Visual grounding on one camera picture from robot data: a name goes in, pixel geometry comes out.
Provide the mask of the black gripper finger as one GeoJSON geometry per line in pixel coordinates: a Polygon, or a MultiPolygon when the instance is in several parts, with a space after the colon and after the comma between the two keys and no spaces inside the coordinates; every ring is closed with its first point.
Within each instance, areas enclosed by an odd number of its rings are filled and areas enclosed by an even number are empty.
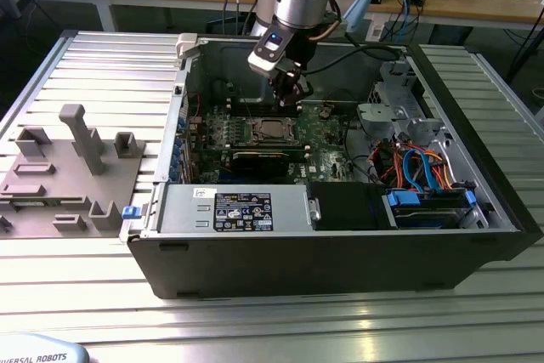
{"type": "Polygon", "coordinates": [[[295,105],[308,98],[314,93],[312,85],[307,81],[305,75],[297,71],[295,73],[295,82],[292,85],[291,104],[295,105]]]}
{"type": "Polygon", "coordinates": [[[270,80],[277,108],[296,104],[296,78],[291,71],[278,71],[270,80]]]}

